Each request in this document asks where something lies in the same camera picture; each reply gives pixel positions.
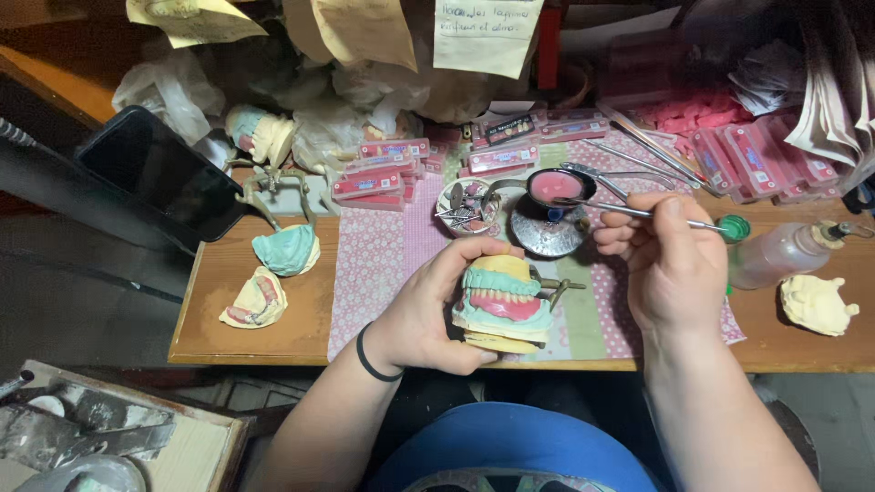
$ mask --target plastic bottle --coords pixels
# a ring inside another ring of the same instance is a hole
[[[729,284],[759,289],[783,278],[817,270],[844,246],[845,224],[789,222],[729,249]]]

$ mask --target green bottle cap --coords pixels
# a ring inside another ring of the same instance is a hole
[[[726,229],[720,233],[726,244],[742,242],[751,234],[751,223],[741,215],[724,215],[717,219],[717,226]]]

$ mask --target black hair tie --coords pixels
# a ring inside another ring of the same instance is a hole
[[[369,372],[371,376],[376,377],[380,381],[392,383],[393,381],[401,379],[401,376],[404,376],[404,369],[401,369],[401,372],[394,376],[386,376],[385,374],[381,374],[377,369],[374,369],[374,366],[372,366],[365,357],[365,346],[363,340],[365,338],[365,330],[371,326],[371,323],[367,323],[359,332],[359,339],[355,342],[355,351],[359,353],[359,361],[361,361],[361,365],[364,366],[365,370]]]

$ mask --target person's left hand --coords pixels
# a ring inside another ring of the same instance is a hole
[[[450,243],[417,270],[401,291],[365,332],[367,361],[386,376],[401,368],[440,369],[471,374],[498,354],[472,347],[446,335],[444,306],[465,268],[483,255],[523,258],[521,248],[491,237],[469,237]]]

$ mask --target black phone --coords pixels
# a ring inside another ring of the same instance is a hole
[[[74,159],[174,235],[182,229],[201,241],[216,241],[249,207],[235,199],[243,194],[240,185],[141,106],[113,116]]]

